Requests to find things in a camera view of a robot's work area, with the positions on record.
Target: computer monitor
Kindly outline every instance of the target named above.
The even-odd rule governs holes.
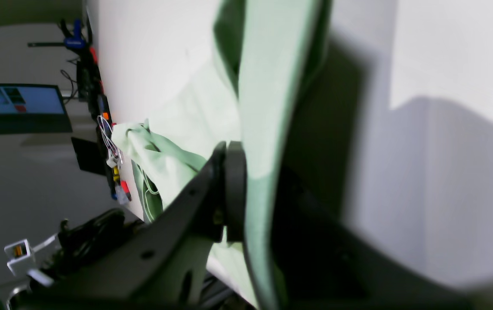
[[[0,135],[73,132],[57,86],[0,84]]]

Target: monitor screen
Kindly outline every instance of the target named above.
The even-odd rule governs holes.
[[[57,86],[0,84],[0,135],[73,132]]]

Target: light green cloth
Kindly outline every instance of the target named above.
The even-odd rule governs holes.
[[[214,245],[209,260],[216,259],[237,284],[233,288],[264,309],[284,303],[269,248],[274,192],[296,98],[323,62],[329,6],[325,0],[223,1],[213,58],[144,124],[119,124],[113,131],[113,142],[143,169],[135,175],[156,184],[163,208],[218,142],[242,137],[248,167],[245,254],[257,298],[242,247]],[[136,177],[138,190],[145,184]]]

